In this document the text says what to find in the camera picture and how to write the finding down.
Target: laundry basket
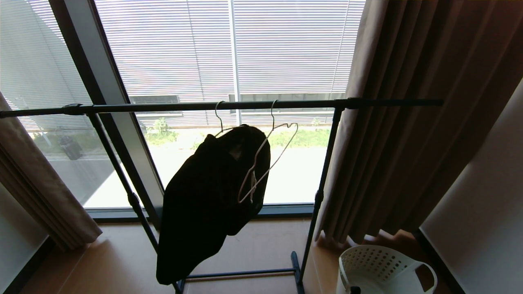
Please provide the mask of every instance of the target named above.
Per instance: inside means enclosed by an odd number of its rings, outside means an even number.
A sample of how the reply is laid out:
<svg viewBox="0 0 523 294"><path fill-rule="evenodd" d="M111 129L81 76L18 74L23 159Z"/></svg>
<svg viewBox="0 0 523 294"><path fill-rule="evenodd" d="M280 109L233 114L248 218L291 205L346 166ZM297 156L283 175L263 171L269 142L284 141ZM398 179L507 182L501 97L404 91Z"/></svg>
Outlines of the laundry basket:
<svg viewBox="0 0 523 294"><path fill-rule="evenodd" d="M415 272L422 265L434 277L434 286L426 292ZM348 293L351 286L360 287L361 294L430 294L437 284L436 273L429 265L387 247L355 246L339 257L336 294Z"/></svg>

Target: black metal clothes rack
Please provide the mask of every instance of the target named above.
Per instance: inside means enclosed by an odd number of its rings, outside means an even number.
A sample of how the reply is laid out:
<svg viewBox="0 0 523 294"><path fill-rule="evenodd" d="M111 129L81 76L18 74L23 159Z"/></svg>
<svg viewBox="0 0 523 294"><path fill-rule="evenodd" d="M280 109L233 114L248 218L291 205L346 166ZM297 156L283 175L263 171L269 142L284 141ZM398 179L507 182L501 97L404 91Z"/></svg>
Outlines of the black metal clothes rack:
<svg viewBox="0 0 523 294"><path fill-rule="evenodd" d="M53 115L53 114L65 114L65 115L87 115L93 124L100 140L111 160L113 167L115 168L118 177L120 178L128 197L129 204L131 205L134 212L137 214L140 223L142 224L147 237L151 241L155 251L158 250L158 242L153 234L149 223L140 207L140 202L137 195L132 191L129 182L127 181L125 174L118 163L116 155L111 148L109 139L105 134L102 123L98 114L101 113L113 113L113 112L146 112L146 111L173 111L173 110L215 110L215 109L270 109L270 108L334 108L334 115L331 127L331 133L329 135L327 151L325 154L325 160L323 164L322 175L320 178L320 184L316 196L314 199L314 210L312 213L311 225L309 227L309 234L307 236L305 252L303 254L303 260L301 267L298 261L298 255L295 251L291 253L292 267L289 268L277 268L267 270L251 270L243 272L231 272L231 273L214 273L214 274L203 274L203 275L189 275L186 279L201 279L201 278L216 278L216 277L229 277L229 276L245 276L245 275L266 275L276 273L293 273L296 282L298 294L305 294L303 289L303 273L307 265L307 258L312 243L312 237L314 234L314 228L316 226L316 220L320 205L323 201L323 188L325 186L325 180L327 177L327 170L331 159L334 139L336 138L336 131L338 124L344 109L358 109L363 107L380 107L380 106L441 106L442 100L428 100L428 99L405 99L405 100L365 100L361 98L349 98L349 99L337 99L337 100L311 100L311 101L249 101L249 102L221 102L218 105L216 103L203 102L203 103L177 103L177 104L149 104L149 105L137 105L137 104L124 104L124 105L81 105L71 104L66 105L62 108L44 108L44 109L24 109L24 110L8 110L0 111L0 118L6 117L21 117L21 116L38 116L38 115ZM173 284L177 294L183 293L186 279Z"/></svg>

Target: clothing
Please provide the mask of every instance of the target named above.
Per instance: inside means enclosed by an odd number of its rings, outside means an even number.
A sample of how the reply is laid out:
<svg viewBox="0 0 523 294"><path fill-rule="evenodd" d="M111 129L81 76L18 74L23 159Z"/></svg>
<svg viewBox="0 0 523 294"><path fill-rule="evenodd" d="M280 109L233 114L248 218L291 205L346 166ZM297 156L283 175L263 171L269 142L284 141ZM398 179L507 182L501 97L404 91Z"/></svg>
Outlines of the clothing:
<svg viewBox="0 0 523 294"><path fill-rule="evenodd" d="M219 138L207 135L165 189L156 279L173 284L203 260L216 254L227 235L235 235L263 206L267 178L238 203L238 192L256 151L265 140L259 129L248 125L234 128ZM270 167L266 142L256 160L255 175ZM241 196L251 189L246 182Z"/></svg>

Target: curtain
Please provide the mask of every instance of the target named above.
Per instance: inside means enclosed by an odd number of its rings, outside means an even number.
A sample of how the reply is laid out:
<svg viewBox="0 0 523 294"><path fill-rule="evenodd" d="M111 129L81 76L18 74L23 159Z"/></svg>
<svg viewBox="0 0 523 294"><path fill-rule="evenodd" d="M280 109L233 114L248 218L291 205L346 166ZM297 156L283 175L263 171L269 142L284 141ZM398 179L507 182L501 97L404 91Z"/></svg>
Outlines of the curtain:
<svg viewBox="0 0 523 294"><path fill-rule="evenodd" d="M10 110L1 93L0 110ZM17 118L0 119L0 182L61 249L101 234Z"/></svg>
<svg viewBox="0 0 523 294"><path fill-rule="evenodd" d="M522 17L521 1L366 2L347 97L445 104L343 112L316 239L419 227L523 76Z"/></svg>

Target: brown curtain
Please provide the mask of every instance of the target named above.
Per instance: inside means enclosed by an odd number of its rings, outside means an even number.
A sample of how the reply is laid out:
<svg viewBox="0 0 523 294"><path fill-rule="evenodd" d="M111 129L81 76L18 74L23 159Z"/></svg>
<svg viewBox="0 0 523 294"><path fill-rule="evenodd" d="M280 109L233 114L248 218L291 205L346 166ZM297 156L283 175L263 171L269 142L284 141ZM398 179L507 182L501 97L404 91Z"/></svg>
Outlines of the brown curtain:
<svg viewBox="0 0 523 294"><path fill-rule="evenodd" d="M345 110L316 239L416 230L523 76L522 1L367 1L347 97L444 99Z"/></svg>
<svg viewBox="0 0 523 294"><path fill-rule="evenodd" d="M0 110L10 110L1 93ZM80 247L101 234L17 118L0 119L0 182L60 248Z"/></svg>

